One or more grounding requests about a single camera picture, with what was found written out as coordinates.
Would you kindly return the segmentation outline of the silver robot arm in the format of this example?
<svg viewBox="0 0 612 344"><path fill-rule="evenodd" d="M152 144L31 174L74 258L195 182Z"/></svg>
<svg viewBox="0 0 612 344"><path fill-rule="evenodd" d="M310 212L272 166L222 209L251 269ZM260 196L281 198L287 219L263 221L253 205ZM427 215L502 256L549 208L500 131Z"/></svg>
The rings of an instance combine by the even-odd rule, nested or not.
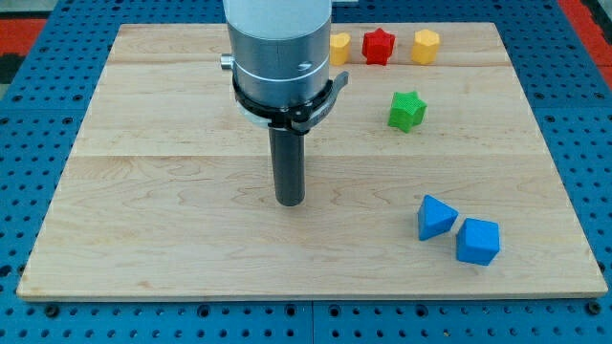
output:
<svg viewBox="0 0 612 344"><path fill-rule="evenodd" d="M224 0L233 78L250 100L292 107L329 78L331 0Z"/></svg>

